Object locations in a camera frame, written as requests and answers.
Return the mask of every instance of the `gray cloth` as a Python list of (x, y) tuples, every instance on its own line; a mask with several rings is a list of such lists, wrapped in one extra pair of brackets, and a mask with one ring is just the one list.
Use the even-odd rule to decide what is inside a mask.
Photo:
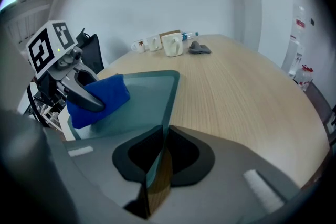
[(211, 50), (206, 45), (200, 45), (197, 41), (193, 41), (189, 47), (190, 54), (210, 54)]

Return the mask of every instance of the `chair backrest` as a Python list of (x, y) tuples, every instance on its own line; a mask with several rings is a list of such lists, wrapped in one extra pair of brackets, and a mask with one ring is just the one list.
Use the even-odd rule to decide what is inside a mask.
[(89, 36), (84, 33), (84, 29), (76, 38), (78, 42), (78, 47), (83, 50), (82, 62), (84, 65), (92, 69), (95, 74), (98, 74), (104, 69), (104, 65), (101, 59), (100, 47), (98, 36), (94, 34)]
[(309, 84), (305, 94), (316, 109), (322, 123), (326, 124), (332, 114), (332, 109), (323, 94), (313, 82)]

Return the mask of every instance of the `white strip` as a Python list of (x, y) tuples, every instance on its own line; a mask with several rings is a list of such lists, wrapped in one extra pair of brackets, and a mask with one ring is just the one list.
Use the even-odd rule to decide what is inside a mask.
[(69, 153), (70, 157), (75, 157), (75, 156), (80, 156), (80, 155), (87, 154), (87, 153), (92, 152), (92, 151), (93, 151), (92, 146), (86, 146), (86, 147), (78, 148), (76, 150), (68, 151), (68, 153)]
[(264, 209), (270, 214), (284, 205), (281, 198), (270, 188), (270, 186), (259, 176), (256, 170), (249, 170), (244, 173), (244, 178), (252, 191), (258, 197)]

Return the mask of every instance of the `water bottle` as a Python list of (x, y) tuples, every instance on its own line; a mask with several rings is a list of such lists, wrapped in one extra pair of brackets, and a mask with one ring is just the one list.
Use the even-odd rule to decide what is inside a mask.
[(190, 32), (190, 33), (182, 32), (181, 34), (182, 34), (182, 41), (185, 41), (187, 39), (192, 39), (198, 36), (198, 32)]

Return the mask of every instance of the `black cable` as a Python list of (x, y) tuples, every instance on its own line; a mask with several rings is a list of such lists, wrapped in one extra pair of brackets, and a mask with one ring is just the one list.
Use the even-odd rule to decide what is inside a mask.
[(33, 99), (33, 96), (31, 95), (32, 91), (30, 90), (30, 85), (28, 85), (27, 87), (27, 95), (28, 95), (28, 99), (29, 99), (29, 102), (30, 102), (30, 105), (35, 113), (35, 115), (37, 116), (38, 120), (40, 121), (40, 123), (42, 124), (43, 127), (45, 128), (50, 128), (49, 125), (46, 123), (46, 121), (42, 118), (42, 116), (40, 115), (40, 113), (38, 112), (37, 108), (36, 108), (36, 105), (35, 105), (35, 102), (34, 102), (34, 99)]

